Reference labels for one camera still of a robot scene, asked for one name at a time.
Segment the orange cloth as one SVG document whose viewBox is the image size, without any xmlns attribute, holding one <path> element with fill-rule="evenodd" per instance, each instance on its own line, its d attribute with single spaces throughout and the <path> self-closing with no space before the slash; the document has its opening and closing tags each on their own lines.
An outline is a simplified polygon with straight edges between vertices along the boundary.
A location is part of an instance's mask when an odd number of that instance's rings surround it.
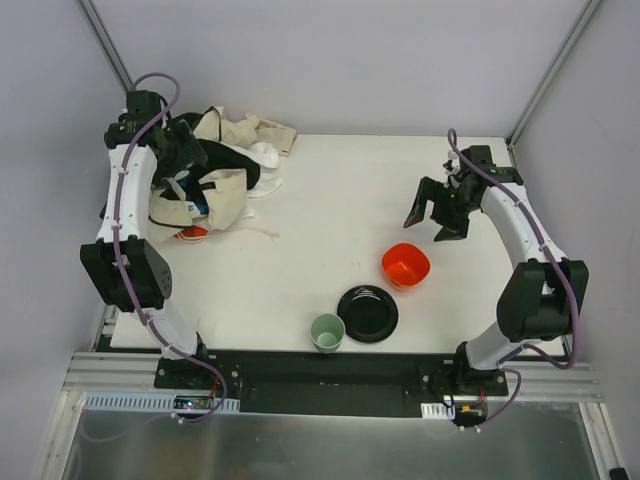
<svg viewBox="0 0 640 480">
<path fill-rule="evenodd" d="M 200 243 L 207 239 L 209 232 L 199 226 L 192 226 L 177 232 L 174 237 L 187 243 Z"/>
</svg>

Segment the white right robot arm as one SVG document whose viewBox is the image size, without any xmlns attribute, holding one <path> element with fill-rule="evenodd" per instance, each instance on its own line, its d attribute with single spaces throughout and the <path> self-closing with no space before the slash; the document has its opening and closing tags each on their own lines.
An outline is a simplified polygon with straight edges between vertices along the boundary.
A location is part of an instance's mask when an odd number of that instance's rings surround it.
<svg viewBox="0 0 640 480">
<path fill-rule="evenodd" d="M 572 368 L 589 279 L 585 262 L 554 245 L 529 206 L 518 170 L 497 165 L 489 146 L 453 146 L 444 167 L 446 180 L 421 180 L 416 214 L 431 205 L 430 218 L 440 227 L 434 239 L 445 242 L 466 238 L 471 214 L 483 213 L 512 266 L 493 323 L 457 347 L 449 383 L 465 393 L 478 390 L 496 382 L 504 364 L 523 351 L 560 370 Z"/>
</svg>

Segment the beige canvas cloth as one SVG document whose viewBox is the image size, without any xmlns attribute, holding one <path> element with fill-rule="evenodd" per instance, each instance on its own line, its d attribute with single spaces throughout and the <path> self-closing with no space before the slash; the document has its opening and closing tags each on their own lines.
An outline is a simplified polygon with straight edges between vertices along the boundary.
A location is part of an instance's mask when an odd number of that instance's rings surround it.
<svg viewBox="0 0 640 480">
<path fill-rule="evenodd" d="M 257 142 L 273 145 L 281 159 L 290 155 L 298 131 L 290 126 L 255 114 L 231 121 L 222 107 L 215 107 L 222 116 L 222 140 L 224 145 L 248 148 Z M 199 226 L 209 234 L 229 229 L 239 220 L 252 218 L 255 211 L 250 206 L 245 186 L 246 174 L 241 170 L 223 170 L 209 174 L 206 180 L 215 180 L 214 188 L 197 188 L 187 195 L 173 178 L 167 186 L 157 187 L 150 196 L 149 234 L 153 243 L 169 240 L 186 228 Z"/>
</svg>

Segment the black cloth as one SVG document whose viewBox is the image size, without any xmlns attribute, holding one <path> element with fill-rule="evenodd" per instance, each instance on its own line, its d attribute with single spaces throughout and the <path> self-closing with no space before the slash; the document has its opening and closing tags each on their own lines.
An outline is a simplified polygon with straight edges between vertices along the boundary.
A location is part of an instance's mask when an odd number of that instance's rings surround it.
<svg viewBox="0 0 640 480">
<path fill-rule="evenodd" d="M 186 120 L 195 137 L 207 154 L 208 160 L 203 166 L 193 166 L 189 170 L 181 171 L 176 175 L 153 176 L 152 185 L 154 187 L 167 186 L 168 180 L 173 178 L 178 184 L 185 188 L 187 195 L 195 192 L 197 188 L 214 188 L 215 180 L 206 180 L 205 177 L 213 173 L 221 173 L 223 170 L 241 170 L 246 174 L 245 186 L 252 188 L 260 175 L 260 168 L 248 157 L 224 145 L 222 140 L 222 116 L 215 107 L 204 113 L 185 113 L 168 120 Z"/>
</svg>

